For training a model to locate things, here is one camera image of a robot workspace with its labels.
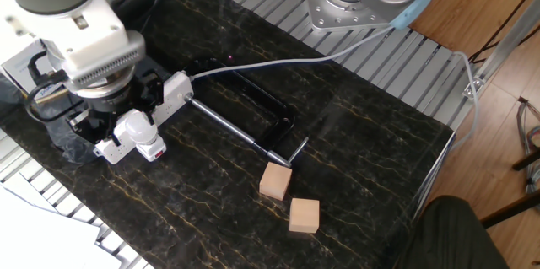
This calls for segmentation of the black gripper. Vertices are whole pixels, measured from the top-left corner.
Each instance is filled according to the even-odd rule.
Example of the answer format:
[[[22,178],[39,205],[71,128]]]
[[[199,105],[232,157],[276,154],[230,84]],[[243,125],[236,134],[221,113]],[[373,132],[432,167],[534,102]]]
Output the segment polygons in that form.
[[[101,141],[112,141],[120,145],[114,130],[119,115],[133,108],[151,112],[164,103],[164,81],[155,71],[147,71],[134,84],[128,83],[120,89],[111,86],[90,89],[86,102],[92,109],[71,114],[67,123],[82,139],[94,145]]]

